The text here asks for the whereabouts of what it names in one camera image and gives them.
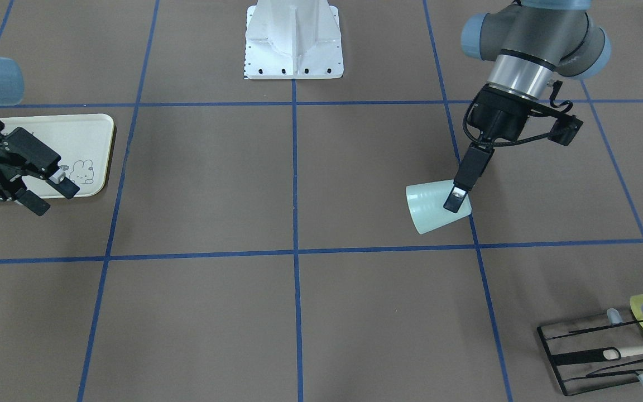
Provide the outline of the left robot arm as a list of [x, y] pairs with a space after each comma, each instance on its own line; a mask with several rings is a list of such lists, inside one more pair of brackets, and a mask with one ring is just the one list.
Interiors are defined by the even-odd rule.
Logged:
[[454, 177], [444, 209], [458, 213], [495, 149], [548, 139], [567, 146], [583, 125], [554, 74], [584, 80], [608, 64], [612, 44], [588, 13], [590, 1], [515, 1], [497, 13], [472, 16], [461, 46], [475, 59], [492, 61], [485, 85], [462, 120], [470, 145]]

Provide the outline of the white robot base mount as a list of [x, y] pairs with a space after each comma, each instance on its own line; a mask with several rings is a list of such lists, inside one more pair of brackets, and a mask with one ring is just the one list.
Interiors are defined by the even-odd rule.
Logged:
[[327, 1], [258, 1], [246, 12], [243, 77], [321, 80], [344, 75], [339, 10]]

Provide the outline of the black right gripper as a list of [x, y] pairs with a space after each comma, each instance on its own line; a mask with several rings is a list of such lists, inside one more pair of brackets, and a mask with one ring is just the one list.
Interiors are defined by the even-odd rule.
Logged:
[[51, 205], [23, 182], [24, 176], [45, 181], [65, 199], [81, 190], [60, 169], [61, 156], [22, 127], [0, 134], [0, 201], [14, 200], [36, 216], [43, 216]]

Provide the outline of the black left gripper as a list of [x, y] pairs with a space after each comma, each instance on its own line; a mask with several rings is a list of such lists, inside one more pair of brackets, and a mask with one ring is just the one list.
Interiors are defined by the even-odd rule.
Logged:
[[469, 125], [480, 131], [479, 137], [469, 135], [471, 145], [462, 158], [453, 179], [453, 186], [443, 205], [452, 213], [458, 213], [467, 194], [493, 156], [493, 147], [512, 147], [536, 141], [528, 137], [521, 140], [520, 134], [536, 102], [485, 84], [469, 106]]

